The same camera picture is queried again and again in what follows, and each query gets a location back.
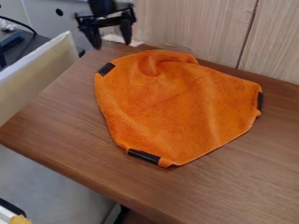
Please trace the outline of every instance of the white chair backrest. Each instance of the white chair backrest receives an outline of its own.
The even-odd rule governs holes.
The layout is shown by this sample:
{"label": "white chair backrest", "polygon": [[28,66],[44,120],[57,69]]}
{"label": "white chair backrest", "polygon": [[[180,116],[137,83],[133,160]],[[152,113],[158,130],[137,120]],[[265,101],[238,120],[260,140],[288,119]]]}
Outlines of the white chair backrest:
{"label": "white chair backrest", "polygon": [[67,31],[5,68],[0,73],[0,127],[78,58]]}

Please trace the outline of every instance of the wooden wall panel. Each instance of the wooden wall panel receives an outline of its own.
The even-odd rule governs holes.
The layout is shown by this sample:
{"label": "wooden wall panel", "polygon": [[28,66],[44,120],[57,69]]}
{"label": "wooden wall panel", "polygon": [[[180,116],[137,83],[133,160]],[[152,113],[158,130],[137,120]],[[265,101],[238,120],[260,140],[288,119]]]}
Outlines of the wooden wall panel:
{"label": "wooden wall panel", "polygon": [[240,69],[299,83],[299,1],[260,0]]}
{"label": "wooden wall panel", "polygon": [[135,0],[135,39],[236,67],[256,0]]}

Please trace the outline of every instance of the microfiber cloth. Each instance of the microfiber cloth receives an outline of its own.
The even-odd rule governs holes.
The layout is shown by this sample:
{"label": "microfiber cloth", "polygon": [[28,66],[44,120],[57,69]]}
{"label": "microfiber cloth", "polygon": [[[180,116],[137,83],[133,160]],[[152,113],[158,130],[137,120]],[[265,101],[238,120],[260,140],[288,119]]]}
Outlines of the microfiber cloth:
{"label": "microfiber cloth", "polygon": [[152,50],[110,61],[94,85],[116,144],[162,167],[218,149],[261,115],[260,85],[201,66],[183,52]]}

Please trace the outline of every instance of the floor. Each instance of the floor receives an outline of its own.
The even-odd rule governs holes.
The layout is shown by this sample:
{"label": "floor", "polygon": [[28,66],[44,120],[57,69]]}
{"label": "floor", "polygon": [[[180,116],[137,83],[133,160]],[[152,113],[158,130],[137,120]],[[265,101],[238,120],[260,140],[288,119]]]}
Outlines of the floor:
{"label": "floor", "polygon": [[0,198],[36,224],[101,224],[115,203],[0,145]]}

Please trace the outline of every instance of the yellow object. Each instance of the yellow object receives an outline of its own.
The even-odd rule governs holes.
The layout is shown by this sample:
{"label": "yellow object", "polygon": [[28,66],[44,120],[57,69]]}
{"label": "yellow object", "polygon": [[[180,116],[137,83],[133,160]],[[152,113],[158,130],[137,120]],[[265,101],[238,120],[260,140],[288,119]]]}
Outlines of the yellow object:
{"label": "yellow object", "polygon": [[23,215],[18,215],[11,218],[10,224],[32,224],[32,222],[27,220]]}

